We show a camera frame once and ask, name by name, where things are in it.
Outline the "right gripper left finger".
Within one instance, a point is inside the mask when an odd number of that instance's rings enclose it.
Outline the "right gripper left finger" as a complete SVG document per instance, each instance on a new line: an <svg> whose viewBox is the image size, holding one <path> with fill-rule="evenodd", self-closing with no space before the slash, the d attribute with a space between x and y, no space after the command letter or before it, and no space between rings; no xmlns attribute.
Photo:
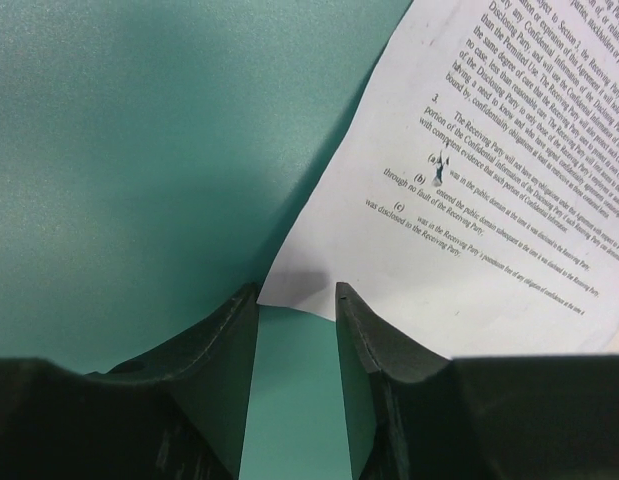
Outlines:
<svg viewBox="0 0 619 480"><path fill-rule="evenodd" d="M0 479L237 478L257 293L106 373L0 359Z"/></svg>

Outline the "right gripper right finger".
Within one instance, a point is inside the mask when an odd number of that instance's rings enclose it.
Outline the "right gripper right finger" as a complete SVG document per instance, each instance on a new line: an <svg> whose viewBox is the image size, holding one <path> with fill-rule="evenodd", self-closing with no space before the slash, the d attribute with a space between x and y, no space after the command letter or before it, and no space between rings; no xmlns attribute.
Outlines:
<svg viewBox="0 0 619 480"><path fill-rule="evenodd" d="M356 479L619 479L619 355L448 360L336 286Z"/></svg>

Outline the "printed white paper sheets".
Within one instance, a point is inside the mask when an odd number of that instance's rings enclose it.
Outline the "printed white paper sheets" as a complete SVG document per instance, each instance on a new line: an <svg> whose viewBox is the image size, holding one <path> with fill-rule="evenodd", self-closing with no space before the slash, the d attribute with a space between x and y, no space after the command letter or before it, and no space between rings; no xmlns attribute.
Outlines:
<svg viewBox="0 0 619 480"><path fill-rule="evenodd" d="M263 305L351 285L446 357L619 332L619 1L415 1L281 246Z"/></svg>

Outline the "teal file folder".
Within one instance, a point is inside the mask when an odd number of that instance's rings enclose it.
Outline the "teal file folder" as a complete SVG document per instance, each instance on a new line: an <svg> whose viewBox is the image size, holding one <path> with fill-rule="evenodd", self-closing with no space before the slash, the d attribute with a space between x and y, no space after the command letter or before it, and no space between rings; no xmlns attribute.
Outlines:
<svg viewBox="0 0 619 480"><path fill-rule="evenodd" d="M261 293L405 1L0 1L0 359L106 373ZM258 305L235 479L349 479L336 326Z"/></svg>

